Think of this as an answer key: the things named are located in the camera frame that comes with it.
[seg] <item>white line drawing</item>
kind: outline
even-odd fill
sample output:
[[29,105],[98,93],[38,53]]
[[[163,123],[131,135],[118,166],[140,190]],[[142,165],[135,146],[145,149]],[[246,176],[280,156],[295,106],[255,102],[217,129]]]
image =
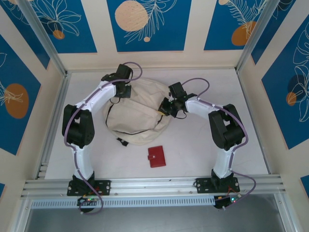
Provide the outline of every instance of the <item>white line drawing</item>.
[[292,5],[292,2],[293,0],[281,0],[279,3],[278,3],[278,6],[277,8],[275,9],[275,12],[272,14],[272,16],[277,19],[278,17],[278,13],[280,11],[287,11],[291,5]]
[[16,4],[15,0],[1,0],[3,4],[11,11],[12,15],[21,20],[24,24],[29,25],[28,21],[25,19],[23,13],[20,8]]
[[238,24],[246,29],[246,38],[248,39],[253,30],[252,25],[256,18],[262,13],[268,0],[255,0],[253,7],[249,8],[246,0],[219,0],[220,5],[230,7],[232,17],[238,21]]
[[[0,68],[3,66],[5,63],[7,54],[5,53],[0,53]],[[22,99],[20,99],[23,96],[22,94],[16,95],[13,94],[12,92],[8,91],[4,86],[2,85],[0,81],[0,106],[3,105],[6,101],[10,103],[10,100],[14,100],[17,102],[23,102]]]
[[[1,1],[6,3],[5,5],[16,18],[28,25],[14,0]],[[74,23],[79,22],[82,16],[67,10],[67,0],[29,0],[29,2],[47,34],[52,34],[60,40],[64,39],[64,32],[79,36],[80,32]]]
[[160,30],[160,25],[164,26],[163,13],[176,3],[177,0],[127,0],[119,5],[115,18],[118,26],[126,31],[126,44],[135,39],[149,42],[156,30]]
[[297,83],[288,93],[287,103],[293,106],[299,103],[299,122],[309,119],[309,23],[301,33],[293,56]]

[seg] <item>wall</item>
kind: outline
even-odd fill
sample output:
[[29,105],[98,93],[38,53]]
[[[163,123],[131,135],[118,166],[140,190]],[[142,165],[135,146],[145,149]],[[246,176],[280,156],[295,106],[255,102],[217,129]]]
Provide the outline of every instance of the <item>wall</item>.
[[[46,59],[42,62],[42,59],[38,58],[42,55],[40,50],[33,50],[29,46],[28,42],[24,40],[23,35],[1,7],[0,35],[6,41],[5,43],[8,43],[8,48],[11,47],[13,49],[13,52],[7,54],[6,61],[0,67],[0,81],[6,89],[8,89],[7,85],[10,81],[14,80],[15,83],[20,81],[27,89],[29,96],[29,108],[26,108],[26,116],[23,118],[20,116],[21,119],[18,119],[19,116],[16,115],[16,112],[21,112],[21,108],[15,108],[15,111],[9,110],[10,105],[20,103],[21,101],[11,98],[10,102],[5,100],[6,103],[0,104],[1,146],[3,141],[7,144],[14,142],[10,137],[11,134],[20,133],[22,128],[19,127],[18,122],[29,116],[24,125],[26,129],[21,131],[22,139],[21,143],[18,141],[17,150],[11,150],[11,146],[5,149],[0,148],[0,183],[5,184],[4,192],[0,198],[0,231],[4,232],[8,231],[11,224],[10,220],[16,213],[16,202],[20,198],[25,180],[32,179],[36,172],[35,168],[40,161],[42,145],[63,78],[51,61],[48,65],[44,65]],[[4,44],[3,39],[1,39],[0,52],[3,52],[4,49],[2,46]],[[12,60],[11,57],[14,53],[18,56],[15,56]],[[16,72],[20,73],[20,77],[16,77]],[[28,79],[29,75],[34,77],[34,79]],[[34,89],[32,85],[38,86],[38,94],[36,92],[38,89]],[[34,104],[32,111],[30,108],[31,101]],[[3,131],[8,125],[12,127]]]
[[[286,95],[292,92],[286,84],[291,79],[291,75],[289,66],[283,62],[289,60],[294,66],[306,64],[293,58],[297,47],[297,38],[293,38],[293,35],[299,36],[302,32],[296,31],[308,17],[308,8],[307,0],[296,0],[257,64],[255,65],[253,59],[249,58],[240,71],[240,79],[272,172],[281,174],[304,231],[309,230],[309,199],[300,178],[309,174],[309,140],[307,139],[309,122],[301,120],[302,113],[300,118],[299,112],[295,113],[300,100],[289,102],[289,98],[286,98]],[[295,43],[294,50],[287,50],[292,43]],[[281,65],[274,72],[278,62],[281,62]],[[269,87],[269,82],[266,80],[269,74],[273,75],[270,78],[272,87]],[[280,91],[285,93],[284,97],[281,97]]]
[[[40,1],[30,4],[68,70],[115,68],[128,60],[143,67],[235,66],[266,3],[44,1],[48,6]],[[240,7],[241,2],[249,6],[248,10],[255,6],[256,12],[242,19],[248,10]],[[232,3],[239,7],[240,14],[235,14]]]

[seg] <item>red wallet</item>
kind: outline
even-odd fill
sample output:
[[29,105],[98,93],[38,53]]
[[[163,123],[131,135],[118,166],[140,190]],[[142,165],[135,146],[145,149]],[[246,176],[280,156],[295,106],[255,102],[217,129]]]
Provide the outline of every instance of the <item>red wallet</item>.
[[151,168],[166,166],[163,146],[148,148],[148,160]]

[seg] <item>purple cable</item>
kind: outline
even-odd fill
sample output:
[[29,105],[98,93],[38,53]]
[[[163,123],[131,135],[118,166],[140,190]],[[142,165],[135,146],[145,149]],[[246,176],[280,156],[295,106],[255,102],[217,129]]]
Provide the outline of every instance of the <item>purple cable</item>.
[[211,85],[210,85],[210,83],[209,83],[208,80],[206,80],[206,79],[204,79],[204,78],[200,78],[200,77],[195,77],[195,78],[191,78],[190,80],[187,80],[187,81],[183,82],[183,83],[182,83],[182,86],[183,86],[184,84],[188,83],[189,81],[193,81],[193,80],[202,80],[202,81],[206,81],[206,83],[208,84],[207,88],[206,88],[204,91],[202,91],[200,94],[198,94],[197,98],[199,98],[203,93],[205,93],[205,92],[209,89],[209,87],[210,87]]
[[[125,62],[125,63],[123,63],[123,64],[124,64],[124,65],[126,65],[126,64],[135,64],[135,65],[137,65],[137,66],[139,67],[139,69],[140,69],[140,74],[139,74],[139,76],[136,77],[136,78],[131,79],[130,81],[136,81],[136,80],[138,80],[138,79],[142,76],[143,70],[142,70],[141,66],[140,66],[138,63],[129,61],[129,62]],[[80,111],[80,110],[81,110],[81,109],[82,109],[82,108],[83,108],[83,107],[84,107],[84,106],[85,106],[85,105],[86,105],[98,92],[100,92],[100,91],[101,91],[103,88],[105,88],[107,85],[110,85],[110,84],[115,83],[115,82],[120,82],[120,81],[126,81],[126,82],[127,82],[128,80],[127,80],[127,79],[118,79],[118,80],[110,81],[110,82],[104,84],[101,88],[98,88],[95,92],[93,92],[93,94],[91,94],[91,95],[89,96],[89,98],[87,98],[87,99],[85,100],[85,103],[83,103],[83,104],[72,114],[71,118],[69,119],[69,122],[68,122],[68,125],[67,125],[67,127],[66,127],[66,130],[65,130],[65,132],[64,132],[64,144],[65,144],[65,146],[68,146],[68,147],[72,148],[73,151],[74,151],[74,164],[75,164],[75,168],[76,168],[78,174],[81,176],[82,180],[90,187],[90,189],[98,196],[99,200],[101,201],[101,208],[100,208],[98,211],[96,211],[96,212],[94,212],[94,213],[86,213],[86,215],[94,215],[94,214],[98,214],[99,212],[101,212],[101,210],[103,209],[103,199],[102,199],[102,197],[100,196],[100,194],[91,186],[91,184],[89,184],[88,181],[84,178],[84,176],[82,175],[81,171],[79,171],[79,167],[78,167],[78,163],[77,163],[77,157],[76,157],[76,156],[77,156],[76,148],[73,147],[72,145],[70,145],[70,144],[67,142],[69,128],[70,128],[70,125],[71,125],[72,121],[74,120],[74,118],[75,118],[76,115],[78,114],[78,112],[79,112],[79,111]],[[81,211],[81,207],[82,207],[83,203],[81,203],[80,206],[79,206],[79,210],[80,210],[80,211]]]
[[245,146],[245,145],[248,143],[248,141],[249,141],[248,133],[247,133],[245,127],[243,126],[243,124],[241,123],[241,121],[240,121],[235,115],[233,115],[231,112],[227,111],[226,109],[224,109],[224,108],[222,108],[222,107],[220,107],[220,106],[211,104],[211,103],[209,103],[209,102],[207,102],[207,101],[203,101],[203,100],[201,100],[201,99],[198,99],[198,101],[200,101],[201,103],[204,103],[204,104],[206,104],[206,105],[212,106],[212,107],[214,107],[214,108],[216,108],[216,109],[222,110],[222,111],[225,112],[226,114],[230,115],[230,116],[239,124],[240,128],[242,129],[242,131],[243,131],[244,134],[245,134],[246,141],[245,141],[244,143],[239,144],[239,145],[237,145],[236,147],[233,148],[232,153],[231,153],[231,158],[230,158],[230,162],[229,162],[228,168],[230,169],[230,171],[231,171],[232,173],[234,173],[234,174],[236,174],[236,175],[240,175],[240,176],[242,176],[242,177],[251,179],[251,180],[253,181],[253,187],[252,187],[252,189],[251,189],[249,192],[247,192],[243,197],[239,198],[239,199],[234,203],[234,204],[236,204],[236,203],[239,202],[240,200],[246,198],[250,193],[252,193],[252,192],[254,191],[255,187],[256,187],[256,181],[255,181],[255,179],[253,179],[252,177],[250,177],[250,176],[248,176],[248,175],[244,175],[244,174],[240,174],[240,173],[234,172],[234,171],[231,169],[231,167],[232,167],[232,161],[233,161],[233,157],[234,157],[235,151],[236,151],[237,149],[239,149],[240,147]]

